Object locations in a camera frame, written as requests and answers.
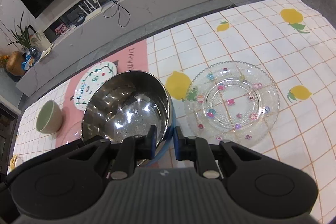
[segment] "green bowl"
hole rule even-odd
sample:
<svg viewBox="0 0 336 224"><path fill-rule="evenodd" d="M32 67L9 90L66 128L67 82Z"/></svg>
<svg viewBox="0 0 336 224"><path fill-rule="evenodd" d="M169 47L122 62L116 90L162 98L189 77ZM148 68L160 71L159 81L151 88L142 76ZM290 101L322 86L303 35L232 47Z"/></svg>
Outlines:
<svg viewBox="0 0 336 224"><path fill-rule="evenodd" d="M36 120L36 130L41 133L55 133L62 126L62 112L59 106L53 101L47 101L41 108Z"/></svg>

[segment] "yellow lemon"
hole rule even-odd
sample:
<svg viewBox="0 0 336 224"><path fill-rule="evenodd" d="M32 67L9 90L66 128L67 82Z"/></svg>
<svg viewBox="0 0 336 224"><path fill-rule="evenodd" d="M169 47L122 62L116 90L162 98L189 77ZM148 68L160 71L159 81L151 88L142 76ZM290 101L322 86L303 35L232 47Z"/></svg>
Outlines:
<svg viewBox="0 0 336 224"><path fill-rule="evenodd" d="M292 100L306 100L311 96L311 92L302 85L296 85L295 87L291 88L290 91L288 92L287 99L292 102Z"/></svg>
<svg viewBox="0 0 336 224"><path fill-rule="evenodd" d="M303 15L295 9L283 9L280 15L289 24L300 23L303 20Z"/></svg>
<svg viewBox="0 0 336 224"><path fill-rule="evenodd" d="M220 23L220 25L218 25L216 30L217 30L217 32L223 32L223 31L226 31L227 29L229 29L229 27L230 27L229 22L224 20Z"/></svg>
<svg viewBox="0 0 336 224"><path fill-rule="evenodd" d="M306 25L300 24L303 21L303 15L296 11L295 9L283 9L280 12L281 17L288 25L291 25L295 30L300 33L309 33L303 32L302 30L305 28Z"/></svg>
<svg viewBox="0 0 336 224"><path fill-rule="evenodd" d="M167 78L166 89L176 100L184 100L191 84L190 78L184 73L173 71Z"/></svg>

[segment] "clear glass plate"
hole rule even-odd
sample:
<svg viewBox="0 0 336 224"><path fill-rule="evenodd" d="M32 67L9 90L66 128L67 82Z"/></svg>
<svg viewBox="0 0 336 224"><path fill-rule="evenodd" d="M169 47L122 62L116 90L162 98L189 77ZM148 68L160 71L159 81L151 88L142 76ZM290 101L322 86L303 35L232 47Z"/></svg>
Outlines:
<svg viewBox="0 0 336 224"><path fill-rule="evenodd" d="M209 143L231 140L246 147L260 142L278 118L273 80L254 65L229 61L212 65L191 83L184 109L196 136Z"/></svg>

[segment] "bowl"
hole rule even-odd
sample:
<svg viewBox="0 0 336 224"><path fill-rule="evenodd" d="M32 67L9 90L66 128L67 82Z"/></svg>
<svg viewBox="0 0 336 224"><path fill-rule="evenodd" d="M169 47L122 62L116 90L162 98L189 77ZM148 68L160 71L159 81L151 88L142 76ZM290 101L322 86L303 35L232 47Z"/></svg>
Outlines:
<svg viewBox="0 0 336 224"><path fill-rule="evenodd" d="M62 112L53 101L47 101L41 108L36 120L36 130L41 133L55 133L62 126Z"/></svg>
<svg viewBox="0 0 336 224"><path fill-rule="evenodd" d="M157 127L157 161L168 149L175 126L171 97L163 84L145 71L132 70L107 80L87 104L82 121L83 141L100 135L111 143L147 135Z"/></svg>

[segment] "ceramic plate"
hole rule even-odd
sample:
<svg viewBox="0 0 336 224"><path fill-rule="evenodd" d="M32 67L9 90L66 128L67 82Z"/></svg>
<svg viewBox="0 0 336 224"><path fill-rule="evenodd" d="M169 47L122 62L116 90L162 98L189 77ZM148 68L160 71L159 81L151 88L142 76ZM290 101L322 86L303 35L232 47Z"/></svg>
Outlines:
<svg viewBox="0 0 336 224"><path fill-rule="evenodd" d="M215 64L191 83L184 109L191 130L209 143L260 142L278 117L279 94L261 69L245 62Z"/></svg>
<svg viewBox="0 0 336 224"><path fill-rule="evenodd" d="M101 62L94 65L83 75L73 96L73 103L79 110L85 110L86 104L97 89L117 74L117 67L112 62Z"/></svg>

